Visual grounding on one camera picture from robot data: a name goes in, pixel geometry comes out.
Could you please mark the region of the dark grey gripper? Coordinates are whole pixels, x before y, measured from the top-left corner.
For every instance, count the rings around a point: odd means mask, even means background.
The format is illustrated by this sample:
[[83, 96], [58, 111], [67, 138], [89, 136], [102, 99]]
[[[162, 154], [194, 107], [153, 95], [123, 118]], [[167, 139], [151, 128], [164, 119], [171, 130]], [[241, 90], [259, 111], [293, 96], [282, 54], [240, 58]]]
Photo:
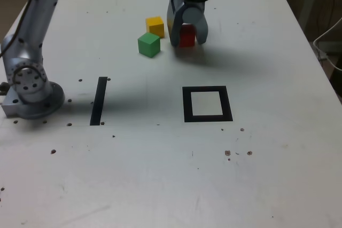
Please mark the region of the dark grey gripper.
[[180, 31], [183, 23], [191, 24], [196, 31], [197, 43], [202, 45], [208, 36], [208, 24], [204, 15], [205, 2], [189, 2], [186, 0], [169, 0], [167, 10], [167, 27], [170, 43], [178, 47], [180, 43]]

